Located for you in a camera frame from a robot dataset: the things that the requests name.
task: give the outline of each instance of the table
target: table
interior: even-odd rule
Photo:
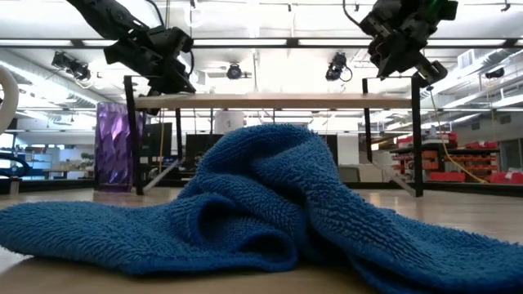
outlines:
[[[123,78],[125,88],[130,137],[132,144],[133,165],[135,167],[136,193],[144,194],[140,171],[140,144],[136,125],[136,111],[146,109],[174,109],[177,126],[178,158],[183,158],[181,143],[181,108],[325,108],[325,109],[364,109],[367,158],[372,163],[372,138],[370,129],[370,109],[412,109],[413,112],[413,148],[414,148],[414,190],[413,196],[423,196],[422,154],[421,154],[421,115],[420,90],[421,78],[415,74],[411,79],[411,99],[399,96],[369,94],[368,79],[362,79],[362,94],[355,93],[263,93],[248,94],[176,94],[134,98],[132,76]]]

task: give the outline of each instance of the spotlight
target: spotlight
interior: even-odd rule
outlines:
[[[345,69],[351,73],[351,77],[347,80],[342,79],[342,74]],[[345,53],[336,53],[333,60],[329,64],[325,78],[330,82],[337,81],[338,79],[341,79],[343,82],[349,82],[352,80],[352,70],[346,66]]]
[[[91,71],[86,63],[70,58],[63,52],[55,53],[51,65],[58,68],[58,70],[65,70],[66,73],[72,74],[74,79],[79,81],[87,81],[91,78]]]
[[[238,64],[231,64],[227,70],[227,77],[229,79],[239,79],[242,77],[242,70],[239,68]]]
[[[496,69],[495,71],[491,71],[489,73],[485,73],[485,78],[501,78],[505,75],[505,69]]]

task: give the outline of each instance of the ventilation duct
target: ventilation duct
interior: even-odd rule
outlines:
[[[434,84],[432,95],[449,90],[459,85],[465,77],[471,74],[485,74],[499,65],[509,57],[520,53],[521,49],[496,49],[486,51],[485,49],[471,49],[458,57],[458,67],[449,73],[447,78]],[[431,93],[427,90],[421,92],[421,99],[431,99]]]
[[[23,84],[28,85],[30,83],[27,82],[31,82],[31,77],[39,80],[44,79],[46,82],[49,82],[50,85],[54,87],[49,87],[49,92],[67,91],[72,96],[77,98],[77,102],[89,102],[88,107],[92,107],[92,105],[97,102],[110,102],[110,100],[104,98],[103,96],[100,96],[93,91],[83,89],[74,82],[71,82],[66,78],[62,78],[61,76],[54,74],[53,72],[44,69],[32,62],[29,62],[24,58],[19,57],[4,49],[0,49],[0,64],[5,64],[4,66],[6,66],[11,72],[14,72],[16,75],[19,75],[20,77],[17,80],[18,82],[22,82]],[[31,77],[25,77],[22,73],[30,75]]]

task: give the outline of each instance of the window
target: window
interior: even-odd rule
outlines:
[[[0,148],[13,148],[13,139],[15,135],[3,133],[0,135]]]
[[[507,172],[510,167],[521,168],[520,140],[499,142],[501,155],[501,171]]]

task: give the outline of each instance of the floor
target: floor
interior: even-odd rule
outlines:
[[[0,209],[37,201],[95,201],[126,207],[145,207],[176,198],[179,189],[154,189],[148,196],[98,194],[91,190],[0,196]],[[362,190],[379,207],[432,224],[464,229],[509,242],[523,243],[523,198],[427,191],[411,198],[401,190]],[[90,265],[20,256],[0,248],[0,289],[29,293],[374,293],[355,273],[308,265],[282,274],[230,272],[202,276],[129,278]]]

